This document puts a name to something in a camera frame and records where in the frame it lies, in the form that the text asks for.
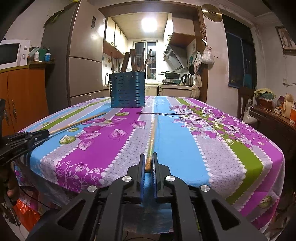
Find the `person left hand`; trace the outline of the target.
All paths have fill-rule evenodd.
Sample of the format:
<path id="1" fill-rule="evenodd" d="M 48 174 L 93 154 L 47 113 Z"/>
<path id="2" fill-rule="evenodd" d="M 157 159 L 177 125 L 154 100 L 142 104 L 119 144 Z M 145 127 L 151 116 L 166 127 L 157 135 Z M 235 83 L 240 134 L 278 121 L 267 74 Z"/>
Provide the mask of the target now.
<path id="1" fill-rule="evenodd" d="M 11 167 L 1 169 L 1 189 L 6 191 L 8 198 L 12 202 L 17 201 L 20 197 L 18 181 Z"/>

